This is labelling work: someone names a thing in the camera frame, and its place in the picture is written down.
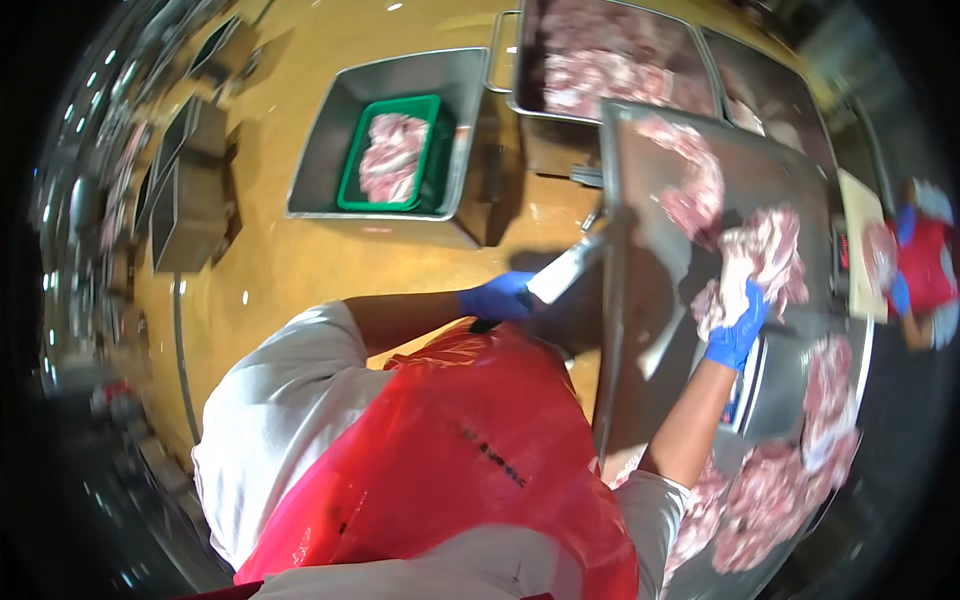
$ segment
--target green plastic basket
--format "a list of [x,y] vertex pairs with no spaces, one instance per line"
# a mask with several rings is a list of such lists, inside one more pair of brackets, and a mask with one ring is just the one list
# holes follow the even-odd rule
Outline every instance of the green plastic basket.
[[[423,119],[427,123],[426,139],[417,166],[414,192],[403,203],[372,203],[360,190],[360,162],[370,148],[370,124],[378,114],[398,112]],[[366,107],[360,115],[360,124],[347,155],[347,168],[340,182],[337,205],[351,212],[436,212],[444,199],[446,171],[455,130],[452,116],[444,109],[440,96],[435,94],[381,100]]]

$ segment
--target worker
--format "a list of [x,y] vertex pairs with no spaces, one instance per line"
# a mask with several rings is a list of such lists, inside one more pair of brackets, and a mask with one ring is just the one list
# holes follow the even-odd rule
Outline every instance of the worker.
[[[530,276],[311,308],[227,373],[193,450],[210,540],[237,569],[222,597],[266,576],[258,593],[272,598],[659,596],[768,304],[749,281],[749,310],[713,331],[612,492],[563,359],[520,328]],[[504,323],[477,334],[464,317]]]
[[890,229],[897,237],[897,276],[889,303],[900,316],[911,351],[949,344],[960,316],[960,294],[951,253],[953,211],[947,195],[929,181],[912,179],[907,202]]

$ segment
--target blue nitrile glove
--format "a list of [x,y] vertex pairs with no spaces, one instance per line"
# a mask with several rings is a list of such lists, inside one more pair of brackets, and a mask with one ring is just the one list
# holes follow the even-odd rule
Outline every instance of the blue nitrile glove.
[[912,203],[907,203],[897,213],[897,241],[905,246],[913,241],[913,231],[917,228],[917,211]]
[[903,273],[897,271],[897,277],[894,278],[893,285],[890,286],[890,303],[894,305],[894,310],[898,315],[905,315],[910,312],[910,288],[906,286],[906,279]]
[[756,341],[756,336],[767,318],[770,302],[763,300],[763,291],[751,279],[747,279],[747,300],[750,308],[743,313],[733,327],[717,327],[710,332],[704,358],[743,371],[747,355]]
[[530,307],[520,298],[527,292],[533,273],[510,271],[469,290],[457,292],[461,317],[488,321],[522,321],[530,316]]

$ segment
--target yellow floor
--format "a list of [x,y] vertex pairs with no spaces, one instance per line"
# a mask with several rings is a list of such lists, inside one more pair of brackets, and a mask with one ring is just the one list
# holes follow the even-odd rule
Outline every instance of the yellow floor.
[[[266,2],[239,0],[230,13],[239,12],[253,22]],[[240,93],[220,104],[228,112],[228,130],[240,127],[232,173],[243,229],[216,267],[184,276],[185,366],[198,422],[206,398],[230,367],[309,306],[350,296],[472,286],[506,271],[508,258],[517,252],[562,250],[580,239],[580,222],[595,205],[598,192],[532,174],[525,176],[522,209],[500,245],[475,252],[358,241],[314,222],[284,217],[300,150],[339,70],[413,52],[487,45],[496,13],[515,7],[509,0],[412,0],[388,12],[386,8],[393,4],[389,0],[275,2],[258,26],[258,45],[272,42],[260,69]],[[637,4],[725,31],[801,67],[788,50],[732,14],[725,2]],[[179,60],[196,53],[224,18],[204,26]],[[494,49],[495,80],[501,85],[509,81],[514,55],[506,47],[513,45],[515,31],[516,23],[508,17],[501,43]],[[816,84],[814,89],[820,93]],[[162,132],[191,93],[211,95],[209,89],[180,81],[142,109],[143,116]],[[509,160],[517,162],[516,121],[502,99],[499,103],[501,142]],[[147,315],[153,376],[137,382],[137,387],[161,439],[189,466],[193,442],[177,375],[172,278],[153,274],[150,264],[148,257],[136,271],[134,298]],[[400,351],[418,348],[422,342]],[[380,367],[385,358],[373,358],[370,366]],[[593,350],[579,357],[571,372],[589,419],[598,369],[599,352]]]

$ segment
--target knife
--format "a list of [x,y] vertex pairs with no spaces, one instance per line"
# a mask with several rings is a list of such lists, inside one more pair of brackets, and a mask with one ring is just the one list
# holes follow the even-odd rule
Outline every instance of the knife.
[[[534,297],[544,304],[554,303],[580,275],[596,263],[606,246],[607,235],[604,229],[585,237],[531,277],[527,281],[527,289],[520,292],[516,298],[527,308],[533,308]],[[487,333],[499,324],[500,321],[477,319],[470,326],[469,332]]]

